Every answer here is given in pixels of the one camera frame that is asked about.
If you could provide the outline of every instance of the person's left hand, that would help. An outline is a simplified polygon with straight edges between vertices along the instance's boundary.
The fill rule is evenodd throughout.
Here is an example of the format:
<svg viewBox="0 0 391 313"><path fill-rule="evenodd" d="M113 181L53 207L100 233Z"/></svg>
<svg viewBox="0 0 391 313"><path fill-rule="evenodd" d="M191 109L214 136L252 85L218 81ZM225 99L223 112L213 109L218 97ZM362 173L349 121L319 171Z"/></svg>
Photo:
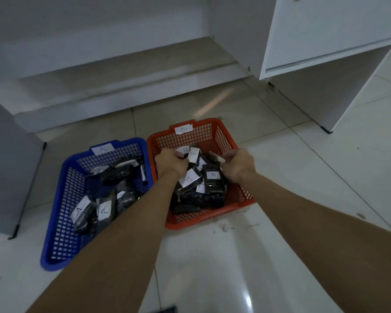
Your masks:
<svg viewBox="0 0 391 313"><path fill-rule="evenodd" d="M164 148L159 155L155 157L158 179L168 172L174 172L177 180L183 177L188 168L188 158L182 159L184 155L175 149Z"/></svg>

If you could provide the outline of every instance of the forearm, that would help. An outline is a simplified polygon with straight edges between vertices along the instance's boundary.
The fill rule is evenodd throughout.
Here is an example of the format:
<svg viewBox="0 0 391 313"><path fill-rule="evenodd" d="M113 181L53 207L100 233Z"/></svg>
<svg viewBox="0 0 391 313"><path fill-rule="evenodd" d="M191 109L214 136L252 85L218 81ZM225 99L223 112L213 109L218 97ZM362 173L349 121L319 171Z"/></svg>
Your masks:
<svg viewBox="0 0 391 313"><path fill-rule="evenodd" d="M391 312L391 233L304 199L257 174L247 189L345 312Z"/></svg>
<svg viewBox="0 0 391 313"><path fill-rule="evenodd" d="M28 310L137 312L165 230L170 171L85 247Z"/></svg>

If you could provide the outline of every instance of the red plastic basket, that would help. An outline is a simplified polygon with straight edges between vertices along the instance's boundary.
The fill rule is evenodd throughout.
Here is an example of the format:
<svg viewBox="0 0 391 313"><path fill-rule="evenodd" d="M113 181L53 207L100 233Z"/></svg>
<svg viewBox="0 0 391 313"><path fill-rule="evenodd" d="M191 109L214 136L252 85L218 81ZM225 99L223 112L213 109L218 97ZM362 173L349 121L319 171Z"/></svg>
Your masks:
<svg viewBox="0 0 391 313"><path fill-rule="evenodd" d="M175 128L186 124L193 124L193 131L177 135ZM233 141L226 127L217 118L208 118L200 121L189 120L171 125L166 131L154 133L149 136L146 143L154 183L157 181L154 158L161 152L162 148L178 148L197 143L202 152L212 151L218 155L230 149L237 148L236 143ZM180 230L253 203L255 203L255 200L246 190L238 184L229 184L224 207L220 209L203 208L200 212L181 215L173 215L171 211L168 211L165 227L169 230Z"/></svg>

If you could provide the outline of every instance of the blue plastic basket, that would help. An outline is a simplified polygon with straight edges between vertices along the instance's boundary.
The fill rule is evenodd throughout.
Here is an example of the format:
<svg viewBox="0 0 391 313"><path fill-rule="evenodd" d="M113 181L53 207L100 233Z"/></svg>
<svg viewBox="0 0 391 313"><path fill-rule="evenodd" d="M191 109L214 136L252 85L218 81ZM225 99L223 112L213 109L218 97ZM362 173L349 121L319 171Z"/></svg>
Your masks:
<svg viewBox="0 0 391 313"><path fill-rule="evenodd" d="M109 143L112 144L114 150L100 155L95 155L91 150L91 148ZM142 138L106 142L90 147L87 152L72 155L65 160L61 167L51 218L43 244L40 259L42 268L48 271L64 268L90 242L89 236L73 233L73 222L70 218L74 207L85 195L85 175L91 169L111 164L120 157L142 155L145 161L147 185L142 182L140 176L134 182L136 190L143 194L149 190L153 182L146 142Z"/></svg>

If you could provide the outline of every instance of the person's right arm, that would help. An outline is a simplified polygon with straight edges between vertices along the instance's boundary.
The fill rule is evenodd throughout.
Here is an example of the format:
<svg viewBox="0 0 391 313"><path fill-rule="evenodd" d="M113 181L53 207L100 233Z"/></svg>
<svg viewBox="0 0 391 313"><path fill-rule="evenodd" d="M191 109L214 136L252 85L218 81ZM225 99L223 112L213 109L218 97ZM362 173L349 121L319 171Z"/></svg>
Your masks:
<svg viewBox="0 0 391 313"><path fill-rule="evenodd" d="M253 157L224 153L223 173L249 191L345 312L391 312L391 232L298 196L255 172Z"/></svg>

